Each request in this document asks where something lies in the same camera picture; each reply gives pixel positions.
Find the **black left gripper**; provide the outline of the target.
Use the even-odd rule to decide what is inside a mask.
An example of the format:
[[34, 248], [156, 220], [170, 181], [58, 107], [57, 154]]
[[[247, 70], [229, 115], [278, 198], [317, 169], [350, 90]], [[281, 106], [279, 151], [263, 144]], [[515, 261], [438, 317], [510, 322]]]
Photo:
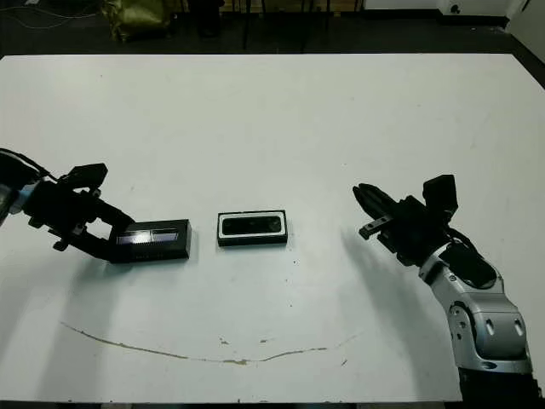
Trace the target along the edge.
[[59, 238], [53, 245], [58, 251], [71, 245], [111, 263], [133, 262], [127, 245], [86, 231], [85, 225], [96, 217], [116, 233], [135, 223], [132, 217], [95, 196], [101, 183], [101, 174], [67, 174], [57, 182], [38, 174], [20, 174], [19, 208], [30, 217], [31, 226], [46, 226]]

